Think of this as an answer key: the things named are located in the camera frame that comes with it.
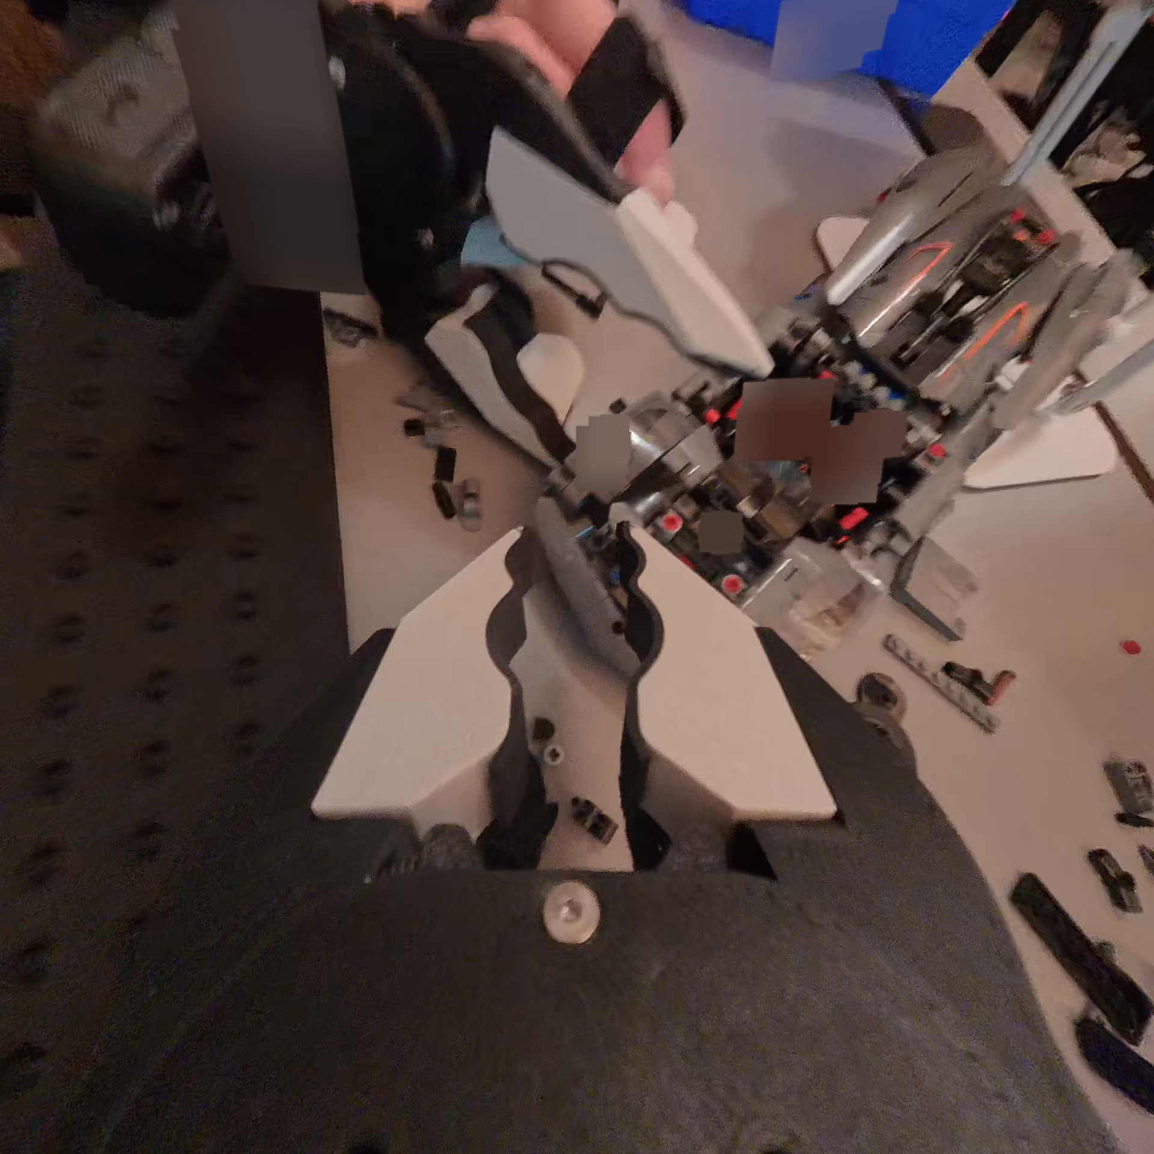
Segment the black dimpled foam mat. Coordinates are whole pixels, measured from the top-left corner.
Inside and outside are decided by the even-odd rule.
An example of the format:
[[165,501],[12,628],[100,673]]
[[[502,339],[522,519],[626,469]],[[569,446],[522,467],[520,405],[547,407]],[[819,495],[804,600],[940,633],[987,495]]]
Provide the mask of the black dimpled foam mat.
[[4,220],[2,1152],[59,1118],[172,862],[348,651],[320,303],[246,290],[192,369]]

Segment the small black lego piece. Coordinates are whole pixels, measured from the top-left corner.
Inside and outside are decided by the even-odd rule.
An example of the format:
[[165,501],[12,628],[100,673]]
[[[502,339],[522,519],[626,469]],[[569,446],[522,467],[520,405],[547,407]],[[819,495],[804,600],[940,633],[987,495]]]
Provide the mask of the small black lego piece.
[[1085,857],[1102,883],[1113,910],[1126,916],[1144,911],[1132,873],[1124,870],[1113,854],[1108,850],[1089,850]]

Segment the grey lego car model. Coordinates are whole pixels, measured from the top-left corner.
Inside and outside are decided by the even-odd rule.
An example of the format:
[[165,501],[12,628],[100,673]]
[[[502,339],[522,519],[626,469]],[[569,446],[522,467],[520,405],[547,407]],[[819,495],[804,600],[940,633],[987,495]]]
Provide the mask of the grey lego car model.
[[872,581],[956,643],[977,585],[930,539],[956,496],[1111,469],[1081,422],[1153,371],[1153,297],[1131,303],[1151,258],[1089,263],[982,159],[933,155],[871,217],[823,221],[849,239],[775,320],[772,381],[620,403],[610,485],[551,478],[540,532],[609,660],[632,663],[612,508],[764,623],[822,581]]

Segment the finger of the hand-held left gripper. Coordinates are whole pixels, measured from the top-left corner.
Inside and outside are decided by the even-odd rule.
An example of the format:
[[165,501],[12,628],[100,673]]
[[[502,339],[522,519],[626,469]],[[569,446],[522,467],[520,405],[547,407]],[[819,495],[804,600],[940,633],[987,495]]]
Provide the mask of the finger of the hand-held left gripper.
[[549,469],[574,451],[579,346],[537,326],[516,282],[486,282],[426,333],[426,350],[479,417]]
[[686,360],[745,378],[772,374],[749,312],[648,189],[612,204],[504,130],[490,138],[484,187],[504,241],[529,265],[585,276]]

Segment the blue plastic bin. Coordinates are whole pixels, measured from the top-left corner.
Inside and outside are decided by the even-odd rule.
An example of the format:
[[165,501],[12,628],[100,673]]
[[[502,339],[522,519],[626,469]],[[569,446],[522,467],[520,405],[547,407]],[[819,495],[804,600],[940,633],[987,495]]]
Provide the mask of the blue plastic bin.
[[772,78],[862,73],[936,95],[1015,3],[683,3],[698,23],[770,46]]

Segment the long grey lego plate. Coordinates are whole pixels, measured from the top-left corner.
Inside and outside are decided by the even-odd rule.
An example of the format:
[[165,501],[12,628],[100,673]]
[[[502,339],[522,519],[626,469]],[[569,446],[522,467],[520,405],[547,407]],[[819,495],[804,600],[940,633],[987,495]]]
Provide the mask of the long grey lego plate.
[[885,635],[881,639],[881,649],[891,654],[905,670],[915,676],[923,683],[930,686],[944,700],[950,700],[965,717],[970,717],[979,728],[994,736],[999,730],[1002,720],[977,692],[960,686],[956,679],[947,676],[942,668],[933,668],[927,657],[914,651],[897,635]]

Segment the black curved lego piece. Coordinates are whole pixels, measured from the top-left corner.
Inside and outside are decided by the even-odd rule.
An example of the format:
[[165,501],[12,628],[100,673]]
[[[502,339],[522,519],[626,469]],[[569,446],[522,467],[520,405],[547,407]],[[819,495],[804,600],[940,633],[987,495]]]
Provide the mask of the black curved lego piece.
[[1074,1040],[1081,1058],[1108,1085],[1153,1116],[1153,1062],[1092,1016],[1074,1022]]

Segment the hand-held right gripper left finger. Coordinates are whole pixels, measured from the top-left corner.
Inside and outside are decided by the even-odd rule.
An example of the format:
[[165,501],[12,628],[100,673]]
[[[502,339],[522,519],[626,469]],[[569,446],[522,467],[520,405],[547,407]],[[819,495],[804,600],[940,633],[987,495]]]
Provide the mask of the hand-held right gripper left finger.
[[404,614],[309,803],[468,833],[488,868],[536,870],[553,802],[513,660],[537,539],[520,527]]

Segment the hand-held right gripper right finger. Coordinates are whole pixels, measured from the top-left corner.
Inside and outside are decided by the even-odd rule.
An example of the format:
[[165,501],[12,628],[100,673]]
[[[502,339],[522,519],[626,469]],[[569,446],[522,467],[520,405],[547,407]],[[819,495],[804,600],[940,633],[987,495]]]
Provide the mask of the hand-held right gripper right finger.
[[764,629],[645,528],[621,523],[628,679],[620,799],[636,870],[703,836],[723,865],[761,827],[828,830],[838,802]]

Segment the black lego plate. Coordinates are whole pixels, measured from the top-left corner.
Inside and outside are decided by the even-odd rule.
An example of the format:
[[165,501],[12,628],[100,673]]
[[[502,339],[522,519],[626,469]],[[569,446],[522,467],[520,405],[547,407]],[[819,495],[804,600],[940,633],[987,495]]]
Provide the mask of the black lego plate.
[[1101,953],[1034,873],[1017,876],[1009,900],[1113,1032],[1140,1047],[1153,1024],[1151,996]]

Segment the black lego lever piece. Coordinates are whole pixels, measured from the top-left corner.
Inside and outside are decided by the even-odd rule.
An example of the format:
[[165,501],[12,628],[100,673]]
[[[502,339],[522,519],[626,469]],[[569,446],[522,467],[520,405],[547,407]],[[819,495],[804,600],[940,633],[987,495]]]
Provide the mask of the black lego lever piece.
[[579,312],[589,320],[601,320],[609,306],[609,294],[594,283],[579,282],[577,274],[565,270],[561,265],[541,265],[540,276],[556,292],[561,292]]

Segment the grey lego sloped panel assembly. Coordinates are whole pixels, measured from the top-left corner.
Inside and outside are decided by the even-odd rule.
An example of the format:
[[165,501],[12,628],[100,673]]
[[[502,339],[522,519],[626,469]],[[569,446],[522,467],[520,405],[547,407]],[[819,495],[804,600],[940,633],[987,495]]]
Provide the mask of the grey lego sloped panel assembly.
[[891,582],[891,598],[947,643],[965,639],[967,623],[960,610],[977,593],[973,572],[930,537],[909,547]]

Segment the black lego disc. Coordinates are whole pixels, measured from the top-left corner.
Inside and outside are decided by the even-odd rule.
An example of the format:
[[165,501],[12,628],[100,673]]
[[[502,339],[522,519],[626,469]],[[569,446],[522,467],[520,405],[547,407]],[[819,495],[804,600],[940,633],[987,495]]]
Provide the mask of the black lego disc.
[[872,710],[887,713],[899,727],[905,720],[907,698],[902,687],[883,673],[866,673],[856,686],[858,710]]

